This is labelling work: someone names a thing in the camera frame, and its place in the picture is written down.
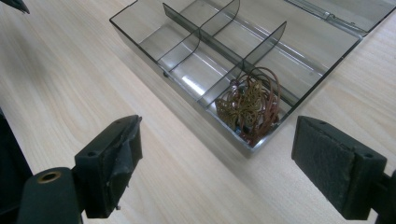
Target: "wood grain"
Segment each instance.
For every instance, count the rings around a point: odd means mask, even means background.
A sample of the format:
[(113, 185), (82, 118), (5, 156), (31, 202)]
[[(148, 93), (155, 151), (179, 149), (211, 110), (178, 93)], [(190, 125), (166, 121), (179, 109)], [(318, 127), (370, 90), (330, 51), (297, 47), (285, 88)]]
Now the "wood grain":
[(388, 174), (396, 169), (395, 13), (246, 159), (121, 42), (108, 19), (130, 1), (26, 4), (30, 15), (0, 5), (0, 106), (34, 173), (73, 167), (110, 122), (143, 117), (144, 159), (121, 210), (85, 223), (374, 223), (374, 212), (343, 220), (290, 153), (305, 115), (386, 156)]

